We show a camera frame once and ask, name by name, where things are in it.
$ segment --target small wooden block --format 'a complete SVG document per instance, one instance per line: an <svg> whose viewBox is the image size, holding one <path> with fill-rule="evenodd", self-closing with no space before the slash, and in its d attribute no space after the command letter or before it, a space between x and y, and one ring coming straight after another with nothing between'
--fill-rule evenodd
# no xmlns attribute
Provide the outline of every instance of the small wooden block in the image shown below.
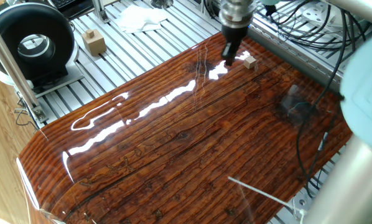
<svg viewBox="0 0 372 224"><path fill-rule="evenodd" d="M253 56L248 56L244 59L244 66L248 69L253 68L256 65L256 59Z"/></svg>
<svg viewBox="0 0 372 224"><path fill-rule="evenodd" d="M97 56L107 50L105 39L97 29L88 29L81 35L85 48L92 56Z"/></svg>

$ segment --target glossy wood surface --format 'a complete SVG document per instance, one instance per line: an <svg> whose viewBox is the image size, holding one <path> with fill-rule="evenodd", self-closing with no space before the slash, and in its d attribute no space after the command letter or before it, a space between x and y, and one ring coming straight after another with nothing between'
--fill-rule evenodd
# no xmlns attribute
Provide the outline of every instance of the glossy wood surface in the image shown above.
<svg viewBox="0 0 372 224"><path fill-rule="evenodd" d="M37 133L20 154L35 208L65 223L266 223L302 186L301 117L322 87L245 39L225 67L221 34ZM257 60L243 66L243 56ZM306 167L337 99L320 102L300 141ZM350 137L341 116L329 160Z"/></svg>

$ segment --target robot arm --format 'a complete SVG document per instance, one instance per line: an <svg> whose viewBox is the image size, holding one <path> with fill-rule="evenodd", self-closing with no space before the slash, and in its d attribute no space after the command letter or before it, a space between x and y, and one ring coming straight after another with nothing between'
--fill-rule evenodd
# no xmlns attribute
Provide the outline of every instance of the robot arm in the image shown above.
<svg viewBox="0 0 372 224"><path fill-rule="evenodd" d="M280 0L261 0L261 2L267 6L269 12L271 8L276 10L274 5ZM232 65L235 60L241 40L247 35L254 10L254 0L222 0L219 19L226 45L221 56L226 60L227 65Z"/></svg>

